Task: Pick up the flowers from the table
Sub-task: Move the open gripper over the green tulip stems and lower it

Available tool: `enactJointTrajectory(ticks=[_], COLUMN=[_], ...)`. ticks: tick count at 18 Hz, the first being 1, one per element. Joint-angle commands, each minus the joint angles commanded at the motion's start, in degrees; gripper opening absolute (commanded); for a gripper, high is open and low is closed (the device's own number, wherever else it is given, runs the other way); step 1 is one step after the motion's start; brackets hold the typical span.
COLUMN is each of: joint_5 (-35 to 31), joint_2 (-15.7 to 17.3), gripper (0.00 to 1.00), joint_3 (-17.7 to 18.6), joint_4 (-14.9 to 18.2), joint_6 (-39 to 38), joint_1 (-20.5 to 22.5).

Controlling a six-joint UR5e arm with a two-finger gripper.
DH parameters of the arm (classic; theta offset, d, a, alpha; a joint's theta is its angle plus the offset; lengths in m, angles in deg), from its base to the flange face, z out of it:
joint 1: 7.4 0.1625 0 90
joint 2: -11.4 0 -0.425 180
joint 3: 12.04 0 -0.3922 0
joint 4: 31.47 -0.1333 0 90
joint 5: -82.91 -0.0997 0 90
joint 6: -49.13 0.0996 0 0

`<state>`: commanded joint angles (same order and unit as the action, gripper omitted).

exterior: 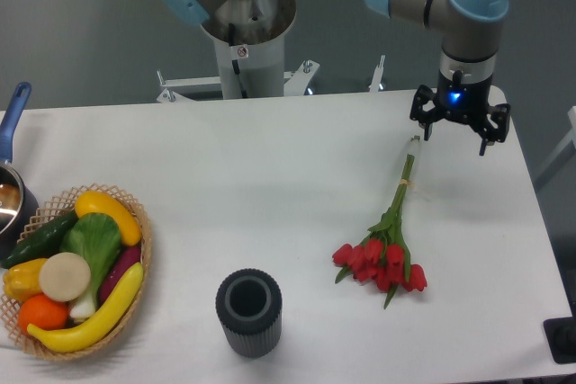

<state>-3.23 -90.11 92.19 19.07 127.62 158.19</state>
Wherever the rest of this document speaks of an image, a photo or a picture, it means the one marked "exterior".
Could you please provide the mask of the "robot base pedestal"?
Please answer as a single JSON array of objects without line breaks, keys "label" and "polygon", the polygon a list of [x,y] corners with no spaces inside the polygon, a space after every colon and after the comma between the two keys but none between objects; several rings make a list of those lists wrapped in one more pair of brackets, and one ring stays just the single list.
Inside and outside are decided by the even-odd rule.
[{"label": "robot base pedestal", "polygon": [[211,38],[226,99],[284,94],[284,38],[295,0],[162,0]]}]

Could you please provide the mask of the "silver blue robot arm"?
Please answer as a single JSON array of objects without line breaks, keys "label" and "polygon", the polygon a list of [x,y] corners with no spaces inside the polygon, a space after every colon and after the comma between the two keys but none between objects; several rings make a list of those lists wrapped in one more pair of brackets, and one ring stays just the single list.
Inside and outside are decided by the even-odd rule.
[{"label": "silver blue robot arm", "polygon": [[446,120],[470,127],[480,150],[502,143],[509,132],[508,103],[489,102],[492,78],[509,0],[364,0],[372,11],[441,34],[436,88],[420,85],[409,116],[430,138]]}]

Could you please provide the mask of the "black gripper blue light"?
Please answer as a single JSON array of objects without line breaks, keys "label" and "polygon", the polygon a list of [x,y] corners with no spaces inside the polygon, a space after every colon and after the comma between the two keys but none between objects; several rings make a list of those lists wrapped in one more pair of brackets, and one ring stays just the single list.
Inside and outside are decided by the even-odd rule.
[{"label": "black gripper blue light", "polygon": [[433,124],[447,120],[460,124],[482,124],[479,155],[487,147],[508,137],[511,105],[488,104],[495,55],[487,58],[458,58],[442,52],[436,92],[420,85],[414,94],[409,118],[424,130],[424,140],[432,135]]}]

